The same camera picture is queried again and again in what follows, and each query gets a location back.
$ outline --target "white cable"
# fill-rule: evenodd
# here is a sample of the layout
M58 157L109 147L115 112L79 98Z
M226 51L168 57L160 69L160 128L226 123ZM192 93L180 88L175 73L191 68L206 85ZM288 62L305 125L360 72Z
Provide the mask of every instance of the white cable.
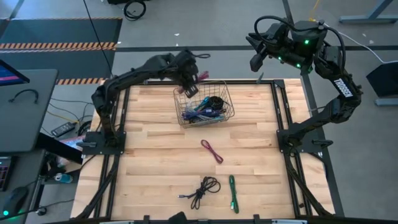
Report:
M338 33L341 34L341 35L343 35L343 36L345 36L345 37L347 37L349 40L351 40L351 41L354 42L355 44L358 44L359 46L368 49L368 50L369 50L370 52L372 52L372 54L374 54L374 56L376 56L377 59L379 59L379 61L380 61L381 63L383 63L383 64L396 63L396 62L398 62L398 60L394 60L394 61L390 61L390 62L385 62L385 61L383 61L372 49L370 49L369 47L367 47L367 46L365 46L365 45L363 45L363 44L360 44L358 41L352 39L351 37L349 37L348 35L346 35L346 34L340 32L340 31L338 31Z

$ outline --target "wooden table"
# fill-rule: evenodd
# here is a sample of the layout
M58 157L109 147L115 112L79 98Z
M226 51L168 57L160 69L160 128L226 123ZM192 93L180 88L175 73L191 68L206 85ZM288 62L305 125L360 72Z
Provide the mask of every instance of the wooden table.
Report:
M293 121L307 119L309 112L300 80L286 79L285 84ZM126 151L119 165L112 220L142 220L144 215L150 215L151 220L167 220L180 211L188 219L252 219L253 214L260 214L261 218L293 218L284 158L275 134L277 120L271 86L229 85L235 116L224 123L189 129L178 124L174 88L131 88ZM280 91L278 94L282 106ZM92 129L98 123L95 115ZM224 158L224 163L216 163L201 146L202 139ZM96 156L82 170L71 217L78 215L97 191L102 161L103 156ZM302 154L302 164L308 188L333 213L323 164L308 154ZM230 209L230 174L235 176L238 214ZM206 193L200 209L191 210L192 198L177 195L193 193L204 176L216 177L221 190ZM107 198L106 192L101 215Z

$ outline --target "metal wire basket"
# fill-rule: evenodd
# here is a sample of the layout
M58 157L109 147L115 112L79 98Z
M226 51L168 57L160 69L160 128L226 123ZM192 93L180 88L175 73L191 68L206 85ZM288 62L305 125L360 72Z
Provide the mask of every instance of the metal wire basket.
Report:
M218 122L227 121L229 118L235 115L235 110L231 101L231 96L229 95L228 87L224 81L211 81L200 83L197 85L199 92L193 96L192 98L188 98L185 94L180 94L178 92L178 88L174 89L174 102L175 109L177 110L177 119L178 123L184 128L191 128L195 126L202 126L205 124L213 124ZM186 113L187 110L193 110L197 106L199 106L203 100L207 97L218 96L220 97L223 103L224 113L220 114L219 117L214 119L195 119L185 120L183 118L183 114Z

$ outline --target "computer monitor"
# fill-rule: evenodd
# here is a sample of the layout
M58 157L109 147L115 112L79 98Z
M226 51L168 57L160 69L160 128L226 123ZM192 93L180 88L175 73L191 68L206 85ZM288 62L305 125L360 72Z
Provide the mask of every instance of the computer monitor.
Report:
M29 79L0 59L0 86L29 83Z

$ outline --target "computer mouse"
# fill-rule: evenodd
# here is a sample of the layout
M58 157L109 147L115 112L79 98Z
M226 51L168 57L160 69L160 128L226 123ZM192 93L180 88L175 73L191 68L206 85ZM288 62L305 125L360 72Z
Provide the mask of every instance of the computer mouse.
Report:
M28 191L27 187L17 187L14 189L6 199L6 203L2 208L2 214L4 216L18 214L24 205Z

